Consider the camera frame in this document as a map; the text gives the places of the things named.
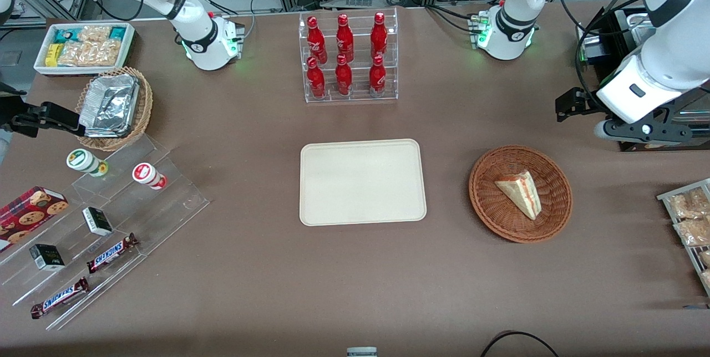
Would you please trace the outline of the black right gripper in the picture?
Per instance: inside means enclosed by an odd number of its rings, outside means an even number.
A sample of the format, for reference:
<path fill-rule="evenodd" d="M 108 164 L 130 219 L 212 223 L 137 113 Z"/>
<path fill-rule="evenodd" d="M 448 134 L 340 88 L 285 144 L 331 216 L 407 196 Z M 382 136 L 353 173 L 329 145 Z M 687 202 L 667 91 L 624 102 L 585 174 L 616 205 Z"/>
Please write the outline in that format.
<path fill-rule="evenodd" d="M 26 104 L 20 96 L 1 97 L 1 128 L 5 132 L 30 138 L 37 138 L 39 127 L 80 133 L 79 119 L 79 114 L 73 110 L 52 102 L 37 106 Z"/>

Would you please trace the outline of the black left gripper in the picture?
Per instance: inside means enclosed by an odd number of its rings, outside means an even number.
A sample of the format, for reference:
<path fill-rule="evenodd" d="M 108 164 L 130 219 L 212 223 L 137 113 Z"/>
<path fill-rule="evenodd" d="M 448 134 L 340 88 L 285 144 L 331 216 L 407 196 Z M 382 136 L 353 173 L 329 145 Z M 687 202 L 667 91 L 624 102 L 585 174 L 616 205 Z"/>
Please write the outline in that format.
<path fill-rule="evenodd" d="M 557 97 L 557 122 L 561 123 L 575 115 L 592 113 L 595 102 L 589 92 L 581 87 L 573 87 Z M 693 132 L 687 125 L 674 124 L 671 105 L 662 105 L 632 124 L 618 117 L 603 122 L 603 138 L 631 143 L 651 143 L 657 145 L 679 145 L 689 142 Z"/>

